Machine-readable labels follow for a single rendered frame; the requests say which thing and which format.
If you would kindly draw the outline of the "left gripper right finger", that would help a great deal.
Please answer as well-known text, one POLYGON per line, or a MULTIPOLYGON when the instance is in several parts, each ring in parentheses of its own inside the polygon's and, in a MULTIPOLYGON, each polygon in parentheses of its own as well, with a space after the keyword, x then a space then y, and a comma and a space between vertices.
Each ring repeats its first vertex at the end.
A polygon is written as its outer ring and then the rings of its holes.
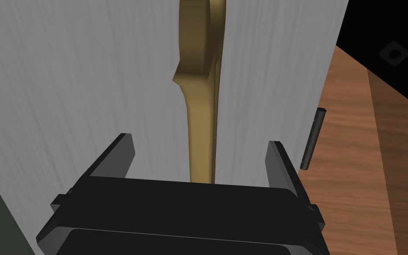
POLYGON ((265 166, 270 188, 288 189, 294 195, 298 196, 291 177, 274 141, 268 142, 265 157, 265 166))

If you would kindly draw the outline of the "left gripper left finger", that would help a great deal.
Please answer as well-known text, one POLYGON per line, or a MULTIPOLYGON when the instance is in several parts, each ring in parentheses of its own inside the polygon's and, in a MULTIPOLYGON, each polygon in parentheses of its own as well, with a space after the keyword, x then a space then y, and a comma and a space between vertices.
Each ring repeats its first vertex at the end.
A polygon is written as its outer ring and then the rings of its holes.
POLYGON ((131 134, 121 133, 96 161, 90 176, 125 178, 135 156, 131 134))

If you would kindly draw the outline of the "dark door hinge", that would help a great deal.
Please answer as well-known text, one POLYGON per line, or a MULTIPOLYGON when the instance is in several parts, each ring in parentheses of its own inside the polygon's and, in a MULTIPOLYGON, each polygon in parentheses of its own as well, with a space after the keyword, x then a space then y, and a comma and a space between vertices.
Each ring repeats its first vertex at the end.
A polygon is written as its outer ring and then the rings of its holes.
POLYGON ((319 137, 319 133, 324 121, 324 117, 326 114, 326 109, 324 108, 317 108, 316 110, 316 114, 314 117, 314 121, 312 123, 312 127, 310 130, 310 134, 309 134, 309 138, 304 150, 304 154, 303 154, 303 158, 302 158, 302 162, 300 165, 300 169, 301 170, 307 170, 309 168, 312 156, 313 156, 313 152, 319 137))

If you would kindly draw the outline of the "grey door leaf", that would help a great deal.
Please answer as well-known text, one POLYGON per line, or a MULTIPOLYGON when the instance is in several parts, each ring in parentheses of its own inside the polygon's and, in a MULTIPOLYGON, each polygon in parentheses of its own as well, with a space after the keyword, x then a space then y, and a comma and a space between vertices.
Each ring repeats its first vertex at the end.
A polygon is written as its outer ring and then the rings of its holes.
MULTIPOLYGON (((227 0, 216 183, 267 186, 269 141, 300 166, 349 0, 227 0)), ((0 0, 0 195, 36 236, 120 133, 130 178, 189 180, 179 0, 0 0)))

